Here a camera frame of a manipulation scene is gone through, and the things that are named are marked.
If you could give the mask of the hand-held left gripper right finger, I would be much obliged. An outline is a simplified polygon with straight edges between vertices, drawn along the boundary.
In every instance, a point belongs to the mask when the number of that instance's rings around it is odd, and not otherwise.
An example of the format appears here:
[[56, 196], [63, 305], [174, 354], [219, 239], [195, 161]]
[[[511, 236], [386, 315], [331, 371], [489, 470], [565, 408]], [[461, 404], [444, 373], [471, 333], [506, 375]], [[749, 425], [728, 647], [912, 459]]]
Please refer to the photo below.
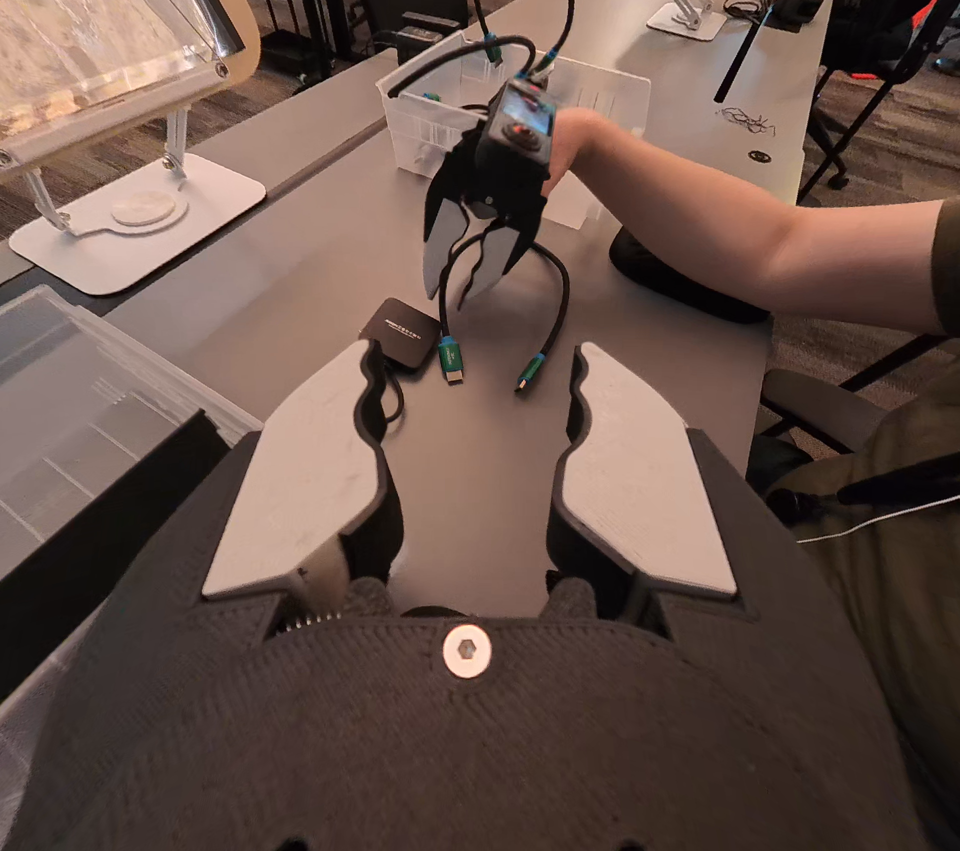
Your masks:
[[626, 605], [635, 585], [730, 603], [738, 585], [685, 419], [594, 342], [574, 351], [568, 446], [546, 549], [556, 571]]

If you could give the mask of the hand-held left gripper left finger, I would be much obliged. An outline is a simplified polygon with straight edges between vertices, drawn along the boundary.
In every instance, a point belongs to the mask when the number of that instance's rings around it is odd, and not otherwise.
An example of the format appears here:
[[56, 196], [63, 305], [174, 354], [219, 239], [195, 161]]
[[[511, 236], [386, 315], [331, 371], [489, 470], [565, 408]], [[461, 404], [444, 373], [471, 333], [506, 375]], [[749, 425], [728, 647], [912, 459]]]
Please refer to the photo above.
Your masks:
[[354, 581], [389, 582], [404, 526], [382, 448], [386, 389], [379, 344], [360, 338], [270, 414], [205, 598], [283, 592], [296, 602], [344, 602]]

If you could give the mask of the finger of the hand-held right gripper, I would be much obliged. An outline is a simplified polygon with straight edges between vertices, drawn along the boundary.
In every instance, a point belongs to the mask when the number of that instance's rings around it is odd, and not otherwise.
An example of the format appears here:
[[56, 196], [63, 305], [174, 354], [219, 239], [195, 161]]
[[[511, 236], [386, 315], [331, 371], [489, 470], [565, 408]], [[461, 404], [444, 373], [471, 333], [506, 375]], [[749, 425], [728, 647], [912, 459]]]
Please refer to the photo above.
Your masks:
[[471, 269], [457, 310], [493, 288], [530, 246], [529, 236], [505, 224], [491, 224], [479, 235], [479, 257]]
[[423, 284], [428, 300], [434, 300], [440, 286], [441, 273], [447, 265], [450, 252], [467, 233], [474, 216], [479, 212], [479, 221], [490, 219], [490, 204], [472, 202], [461, 207], [449, 197], [440, 199], [433, 210], [432, 224], [426, 230], [423, 250]]

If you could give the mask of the small black adapter box with cable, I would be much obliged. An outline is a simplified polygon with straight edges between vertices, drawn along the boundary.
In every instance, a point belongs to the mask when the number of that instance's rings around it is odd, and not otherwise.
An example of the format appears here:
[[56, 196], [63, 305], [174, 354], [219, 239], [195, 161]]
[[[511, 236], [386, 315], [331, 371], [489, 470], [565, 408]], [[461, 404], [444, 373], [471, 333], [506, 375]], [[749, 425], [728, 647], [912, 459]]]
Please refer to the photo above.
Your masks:
[[385, 415], [385, 420], [393, 424], [402, 417], [405, 407], [399, 376], [416, 376], [425, 369], [440, 342], [441, 323], [412, 305], [390, 297], [379, 305], [359, 336], [379, 345], [383, 373], [395, 397], [395, 408]]

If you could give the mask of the black hdmi cable green plugs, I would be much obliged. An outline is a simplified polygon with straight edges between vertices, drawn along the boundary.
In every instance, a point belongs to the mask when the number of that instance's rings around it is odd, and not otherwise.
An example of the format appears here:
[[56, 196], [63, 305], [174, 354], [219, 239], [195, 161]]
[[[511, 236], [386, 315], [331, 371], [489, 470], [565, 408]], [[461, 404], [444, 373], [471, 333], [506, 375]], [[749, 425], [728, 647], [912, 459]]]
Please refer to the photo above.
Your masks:
[[[444, 379], [450, 386], [462, 384], [464, 379], [464, 363], [462, 359], [461, 348], [457, 340], [450, 333], [450, 320], [448, 314], [447, 292], [449, 287], [450, 274], [458, 259], [464, 252], [481, 241], [480, 235], [470, 237], [455, 245], [448, 254], [447, 261], [439, 272], [438, 282], [438, 321], [439, 321], [439, 341], [438, 341], [438, 360]], [[570, 306], [570, 272], [559, 257], [548, 250], [544, 245], [534, 243], [533, 251], [541, 259], [549, 263], [557, 270], [560, 279], [560, 301], [558, 305], [557, 316], [550, 332], [544, 341], [541, 349], [534, 354], [526, 365], [523, 372], [518, 376], [514, 388], [517, 394], [523, 394], [532, 386], [534, 379], [538, 376], [542, 367], [548, 360], [550, 353], [558, 341], [560, 333], [565, 325]]]

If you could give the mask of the clear plastic storage bin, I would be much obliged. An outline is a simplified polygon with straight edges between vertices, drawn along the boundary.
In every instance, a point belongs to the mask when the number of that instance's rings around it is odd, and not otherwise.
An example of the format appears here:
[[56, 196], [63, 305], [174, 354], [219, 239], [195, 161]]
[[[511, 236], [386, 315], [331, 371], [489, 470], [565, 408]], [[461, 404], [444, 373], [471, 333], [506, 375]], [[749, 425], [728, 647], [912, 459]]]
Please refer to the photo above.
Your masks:
[[250, 413], [45, 285], [1, 311], [1, 578], [204, 411], [230, 449]]

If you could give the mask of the person's right forearm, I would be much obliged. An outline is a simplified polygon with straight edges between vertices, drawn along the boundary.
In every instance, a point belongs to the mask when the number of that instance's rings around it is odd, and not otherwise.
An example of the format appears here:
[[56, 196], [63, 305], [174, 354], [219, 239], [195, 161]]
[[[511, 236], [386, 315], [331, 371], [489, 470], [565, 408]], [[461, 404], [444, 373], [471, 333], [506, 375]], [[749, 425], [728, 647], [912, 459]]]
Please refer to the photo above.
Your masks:
[[958, 203], [804, 208], [589, 120], [575, 170], [690, 280], [775, 315], [958, 337]]

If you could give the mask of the person's right hand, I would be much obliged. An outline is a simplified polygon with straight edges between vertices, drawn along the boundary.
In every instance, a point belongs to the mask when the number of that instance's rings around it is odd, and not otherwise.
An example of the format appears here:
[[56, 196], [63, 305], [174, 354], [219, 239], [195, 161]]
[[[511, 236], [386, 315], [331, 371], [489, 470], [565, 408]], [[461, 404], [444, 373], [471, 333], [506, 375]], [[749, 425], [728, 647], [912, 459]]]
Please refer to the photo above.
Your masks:
[[618, 125], [592, 110], [558, 110], [554, 119], [548, 177], [540, 194], [549, 197], [579, 158], [588, 156], [595, 146], [619, 131]]

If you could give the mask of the small clear plastic bin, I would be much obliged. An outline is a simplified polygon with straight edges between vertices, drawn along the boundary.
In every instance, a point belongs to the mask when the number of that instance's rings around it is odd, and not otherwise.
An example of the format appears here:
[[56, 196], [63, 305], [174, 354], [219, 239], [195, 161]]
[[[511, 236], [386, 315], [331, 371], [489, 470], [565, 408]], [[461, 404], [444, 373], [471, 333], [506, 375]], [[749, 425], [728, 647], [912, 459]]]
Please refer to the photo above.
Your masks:
[[[477, 51], [441, 65], [390, 97], [394, 86], [416, 68], [467, 43], [463, 31], [455, 32], [376, 83], [395, 162], [403, 171], [433, 178], [463, 134], [478, 123], [474, 106], [494, 98], [527, 57], [525, 48], [508, 46], [501, 64], [495, 65], [484, 51]], [[546, 91], [559, 109], [591, 110], [633, 136], [643, 136], [652, 91], [645, 77], [558, 57], [548, 72]], [[439, 94], [442, 103], [422, 98], [424, 92]]]

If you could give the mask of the black desk clamp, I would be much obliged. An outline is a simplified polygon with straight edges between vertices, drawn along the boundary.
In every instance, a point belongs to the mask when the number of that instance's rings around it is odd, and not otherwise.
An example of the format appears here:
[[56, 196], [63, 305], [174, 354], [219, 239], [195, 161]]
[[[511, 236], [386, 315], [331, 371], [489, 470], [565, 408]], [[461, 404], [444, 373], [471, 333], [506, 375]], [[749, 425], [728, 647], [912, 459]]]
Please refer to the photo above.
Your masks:
[[404, 12], [401, 16], [401, 28], [393, 32], [391, 39], [398, 64], [406, 64], [462, 27], [462, 22], [457, 19]]

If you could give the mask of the black wrist rest pad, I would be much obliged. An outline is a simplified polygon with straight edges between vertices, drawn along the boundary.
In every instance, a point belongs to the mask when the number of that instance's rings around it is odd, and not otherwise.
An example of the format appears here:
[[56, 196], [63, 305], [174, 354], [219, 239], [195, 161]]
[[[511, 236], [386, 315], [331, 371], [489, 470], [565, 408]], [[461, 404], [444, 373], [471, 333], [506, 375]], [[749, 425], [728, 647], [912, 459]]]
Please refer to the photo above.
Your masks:
[[624, 226], [611, 242], [608, 257], [612, 266], [635, 285], [705, 315], [744, 326], [760, 324], [770, 317], [768, 310], [710, 289], [665, 264]]

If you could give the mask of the grey office chair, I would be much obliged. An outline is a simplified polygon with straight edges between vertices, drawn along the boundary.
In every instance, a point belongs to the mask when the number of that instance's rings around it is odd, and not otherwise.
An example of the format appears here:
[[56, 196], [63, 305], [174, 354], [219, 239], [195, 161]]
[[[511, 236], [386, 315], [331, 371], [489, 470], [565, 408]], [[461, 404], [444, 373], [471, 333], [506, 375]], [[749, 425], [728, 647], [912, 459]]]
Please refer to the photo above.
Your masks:
[[932, 334], [909, 337], [835, 383], [796, 370], [770, 370], [761, 386], [754, 437], [795, 447], [793, 433], [798, 432], [835, 454], [857, 452], [888, 414], [864, 392], [936, 351], [955, 356], [958, 340]]

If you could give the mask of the person's olive clothed body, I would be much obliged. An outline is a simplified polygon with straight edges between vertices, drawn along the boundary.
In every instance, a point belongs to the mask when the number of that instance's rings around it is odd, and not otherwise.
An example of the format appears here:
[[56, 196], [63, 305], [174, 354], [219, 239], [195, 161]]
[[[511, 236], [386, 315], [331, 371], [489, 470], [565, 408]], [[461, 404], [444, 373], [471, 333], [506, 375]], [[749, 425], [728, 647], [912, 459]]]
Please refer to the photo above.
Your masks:
[[[858, 451], [767, 494], [838, 596], [897, 728], [930, 845], [958, 849], [958, 360]], [[792, 493], [799, 502], [791, 507]]]

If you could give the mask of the framed tablet on white stand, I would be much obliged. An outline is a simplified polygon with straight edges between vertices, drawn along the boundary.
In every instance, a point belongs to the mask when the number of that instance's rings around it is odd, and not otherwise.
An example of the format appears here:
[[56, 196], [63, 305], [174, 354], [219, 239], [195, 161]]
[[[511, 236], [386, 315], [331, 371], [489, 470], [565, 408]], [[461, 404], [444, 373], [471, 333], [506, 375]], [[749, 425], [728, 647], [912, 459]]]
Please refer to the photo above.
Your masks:
[[[4, 253], [80, 293], [126, 291], [266, 196], [258, 180], [187, 150], [197, 101], [246, 81], [260, 35], [247, 0], [1, 0], [2, 181], [39, 216]], [[164, 150], [57, 203], [44, 166], [151, 120]]]

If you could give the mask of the black office chair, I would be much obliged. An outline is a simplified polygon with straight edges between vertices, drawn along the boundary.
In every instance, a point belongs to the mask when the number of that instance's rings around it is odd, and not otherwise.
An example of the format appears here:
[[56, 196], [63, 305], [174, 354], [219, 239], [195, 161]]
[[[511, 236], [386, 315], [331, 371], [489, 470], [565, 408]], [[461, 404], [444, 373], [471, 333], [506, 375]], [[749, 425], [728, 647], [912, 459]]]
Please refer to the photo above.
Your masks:
[[[798, 191], [803, 201], [830, 168], [833, 190], [849, 182], [843, 155], [888, 95], [918, 75], [958, 9], [958, 0], [834, 0], [806, 132], [822, 151], [819, 166]], [[821, 108], [822, 91], [837, 74], [880, 82], [852, 122], [843, 126]]]

